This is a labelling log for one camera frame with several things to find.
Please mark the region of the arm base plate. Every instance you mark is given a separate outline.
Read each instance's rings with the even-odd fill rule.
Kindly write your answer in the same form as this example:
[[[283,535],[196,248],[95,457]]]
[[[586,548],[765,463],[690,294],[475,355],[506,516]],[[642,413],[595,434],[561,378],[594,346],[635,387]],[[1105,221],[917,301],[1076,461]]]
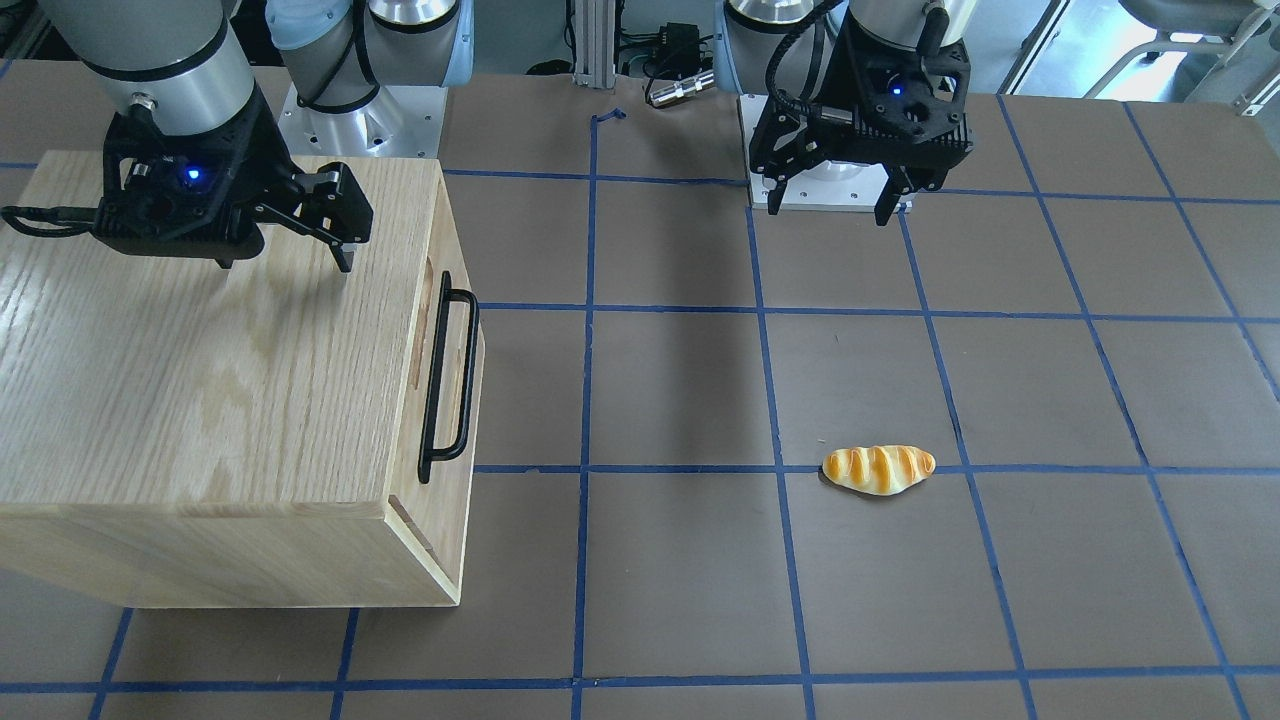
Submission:
[[[390,86],[367,105],[344,114],[320,113],[285,96],[278,127],[294,155],[435,159],[449,90]]]
[[[753,131],[762,118],[765,101],[764,95],[739,96],[744,160],[749,160]],[[765,184],[759,174],[753,173],[750,163],[748,163],[748,181],[751,206],[765,210]],[[884,169],[878,164],[823,161],[790,179],[781,211],[873,213],[884,181]]]

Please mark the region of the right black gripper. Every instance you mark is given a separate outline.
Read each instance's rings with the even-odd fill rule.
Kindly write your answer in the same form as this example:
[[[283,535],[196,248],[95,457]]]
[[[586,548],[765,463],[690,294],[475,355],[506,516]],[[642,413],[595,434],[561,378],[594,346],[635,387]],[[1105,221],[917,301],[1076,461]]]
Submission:
[[[99,242],[125,255],[210,259],[228,272],[264,250],[259,222],[319,240],[349,273],[371,238],[374,209],[346,164],[291,177],[262,97],[198,135],[160,136],[140,117],[114,115],[90,231]]]

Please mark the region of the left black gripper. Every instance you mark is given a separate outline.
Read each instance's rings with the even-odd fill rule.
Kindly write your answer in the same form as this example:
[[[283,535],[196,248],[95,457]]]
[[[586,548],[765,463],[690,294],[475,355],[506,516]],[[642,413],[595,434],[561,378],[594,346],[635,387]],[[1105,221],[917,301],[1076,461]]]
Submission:
[[[960,38],[948,41],[951,20],[923,20],[906,32],[905,47],[876,36],[860,20],[845,20],[823,70],[812,59],[801,90],[780,82],[792,46],[820,38],[815,20],[781,36],[765,64],[765,109],[751,135],[751,172],[765,184],[765,210],[780,214],[790,179],[823,161],[882,165],[884,186],[876,224],[884,227],[905,196],[937,190],[970,156],[974,138],[964,102],[970,61]]]

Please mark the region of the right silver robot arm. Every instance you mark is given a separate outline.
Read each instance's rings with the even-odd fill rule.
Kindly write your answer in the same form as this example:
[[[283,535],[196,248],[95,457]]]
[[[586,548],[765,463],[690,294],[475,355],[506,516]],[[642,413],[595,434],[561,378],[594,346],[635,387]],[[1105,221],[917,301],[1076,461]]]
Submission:
[[[303,138],[305,170],[219,1],[44,1],[115,106],[92,208],[3,209],[40,238],[90,234],[116,252],[228,269],[264,251],[265,224],[317,240],[351,270],[374,210],[347,158],[425,158],[393,88],[449,88],[474,73],[471,1],[269,1]]]

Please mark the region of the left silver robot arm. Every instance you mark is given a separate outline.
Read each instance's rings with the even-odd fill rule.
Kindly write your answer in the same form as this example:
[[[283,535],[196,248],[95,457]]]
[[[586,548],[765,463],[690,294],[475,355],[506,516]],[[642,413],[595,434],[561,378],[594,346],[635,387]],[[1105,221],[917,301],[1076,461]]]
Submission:
[[[755,208],[884,225],[975,147],[974,1],[721,1],[713,72],[739,99]]]

